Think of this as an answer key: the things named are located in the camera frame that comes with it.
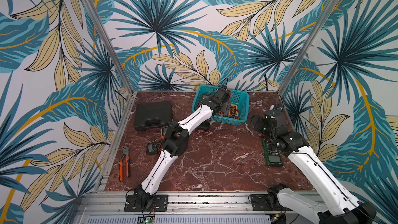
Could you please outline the black multimeter back side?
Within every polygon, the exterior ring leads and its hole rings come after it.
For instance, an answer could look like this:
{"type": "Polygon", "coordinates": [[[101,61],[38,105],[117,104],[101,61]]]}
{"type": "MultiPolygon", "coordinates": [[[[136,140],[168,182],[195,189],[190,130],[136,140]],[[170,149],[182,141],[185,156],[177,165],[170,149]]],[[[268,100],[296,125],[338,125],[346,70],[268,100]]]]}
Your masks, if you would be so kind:
{"type": "Polygon", "coordinates": [[[204,121],[196,129],[199,131],[208,131],[210,129],[210,122],[204,121]]]}

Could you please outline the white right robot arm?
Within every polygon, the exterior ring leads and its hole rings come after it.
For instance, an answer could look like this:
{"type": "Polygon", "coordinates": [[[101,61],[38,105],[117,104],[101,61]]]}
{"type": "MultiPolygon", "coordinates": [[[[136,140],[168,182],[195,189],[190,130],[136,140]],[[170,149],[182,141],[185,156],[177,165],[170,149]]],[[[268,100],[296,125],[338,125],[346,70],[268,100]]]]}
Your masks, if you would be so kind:
{"type": "Polygon", "coordinates": [[[323,204],[319,204],[279,184],[267,191],[269,208],[290,209],[313,224],[371,224],[375,221],[376,209],[372,204],[360,201],[347,190],[320,161],[309,142],[298,132],[288,130],[282,112],[268,110],[263,116],[253,115],[250,127],[293,162],[323,200],[323,204]]]}

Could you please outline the yellow multimeter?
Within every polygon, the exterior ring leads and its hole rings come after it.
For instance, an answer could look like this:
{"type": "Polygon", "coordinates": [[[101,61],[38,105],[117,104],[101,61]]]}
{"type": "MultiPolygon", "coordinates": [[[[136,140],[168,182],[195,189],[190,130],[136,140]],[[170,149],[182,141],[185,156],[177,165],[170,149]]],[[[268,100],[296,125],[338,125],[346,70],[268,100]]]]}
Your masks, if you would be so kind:
{"type": "Polygon", "coordinates": [[[232,119],[239,119],[239,110],[237,105],[231,104],[228,117],[232,119]]]}

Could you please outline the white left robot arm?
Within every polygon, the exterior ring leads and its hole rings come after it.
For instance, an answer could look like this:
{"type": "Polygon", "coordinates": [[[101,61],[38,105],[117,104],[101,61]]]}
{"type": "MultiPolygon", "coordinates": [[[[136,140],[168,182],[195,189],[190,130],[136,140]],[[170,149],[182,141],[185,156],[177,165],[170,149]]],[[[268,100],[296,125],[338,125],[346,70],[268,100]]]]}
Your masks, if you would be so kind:
{"type": "Polygon", "coordinates": [[[219,87],[214,95],[201,102],[194,113],[179,122],[172,121],[166,127],[166,134],[161,142],[160,155],[156,164],[133,192],[136,202],[143,210],[152,208],[154,196],[163,177],[173,162],[187,150],[191,133],[200,124],[219,113],[223,104],[230,99],[231,93],[227,86],[219,87]]]}

